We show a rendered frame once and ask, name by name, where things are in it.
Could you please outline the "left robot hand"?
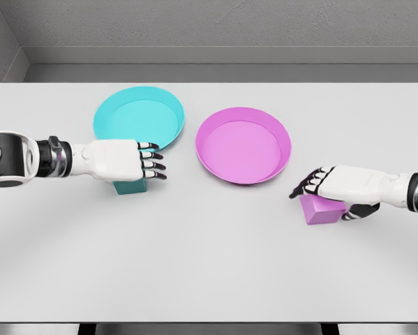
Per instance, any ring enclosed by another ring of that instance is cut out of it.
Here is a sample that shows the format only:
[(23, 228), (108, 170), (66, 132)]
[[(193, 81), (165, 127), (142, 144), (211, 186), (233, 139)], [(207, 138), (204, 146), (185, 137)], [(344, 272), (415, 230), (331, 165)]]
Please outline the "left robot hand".
[(88, 173), (102, 181), (165, 180), (166, 167), (158, 161), (159, 146), (134, 140), (96, 140), (82, 152)]

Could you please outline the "pink plate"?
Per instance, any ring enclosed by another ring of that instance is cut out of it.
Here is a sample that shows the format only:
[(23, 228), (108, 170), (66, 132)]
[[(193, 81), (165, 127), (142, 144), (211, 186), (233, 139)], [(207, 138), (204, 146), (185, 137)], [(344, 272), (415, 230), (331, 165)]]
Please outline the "pink plate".
[(214, 176), (233, 184), (258, 184), (288, 164), (292, 143), (284, 125), (251, 107), (212, 114), (197, 130), (197, 157)]

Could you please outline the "pink block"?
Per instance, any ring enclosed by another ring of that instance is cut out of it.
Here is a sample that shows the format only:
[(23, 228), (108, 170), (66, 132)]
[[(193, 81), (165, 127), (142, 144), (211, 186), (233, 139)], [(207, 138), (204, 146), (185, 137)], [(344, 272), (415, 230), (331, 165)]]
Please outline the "pink block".
[(336, 223), (347, 209), (344, 202), (317, 195), (303, 195), (300, 203), (308, 225)]

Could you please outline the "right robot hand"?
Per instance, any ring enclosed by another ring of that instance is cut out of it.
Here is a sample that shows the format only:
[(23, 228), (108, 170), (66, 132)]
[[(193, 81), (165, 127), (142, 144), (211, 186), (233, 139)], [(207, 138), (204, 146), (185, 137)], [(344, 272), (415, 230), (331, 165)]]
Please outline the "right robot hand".
[(350, 208), (341, 216), (343, 221), (366, 218), (380, 209), (380, 185), (387, 174), (377, 170), (347, 165), (319, 167), (312, 171), (289, 195), (317, 195), (347, 202)]

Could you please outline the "teal block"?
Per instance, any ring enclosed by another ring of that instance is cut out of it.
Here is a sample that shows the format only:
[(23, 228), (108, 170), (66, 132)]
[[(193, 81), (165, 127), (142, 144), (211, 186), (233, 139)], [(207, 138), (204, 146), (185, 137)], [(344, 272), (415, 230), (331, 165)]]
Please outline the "teal block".
[(119, 195), (144, 193), (147, 191), (144, 178), (138, 179), (137, 181), (114, 181), (112, 184)]

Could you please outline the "cyan plate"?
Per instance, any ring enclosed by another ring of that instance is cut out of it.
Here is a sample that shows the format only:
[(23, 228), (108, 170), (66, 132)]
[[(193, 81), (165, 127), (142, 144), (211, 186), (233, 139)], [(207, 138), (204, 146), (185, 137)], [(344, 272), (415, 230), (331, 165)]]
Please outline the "cyan plate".
[(152, 142), (160, 149), (172, 144), (184, 127), (181, 101), (158, 87), (130, 87), (106, 98), (96, 110), (98, 140)]

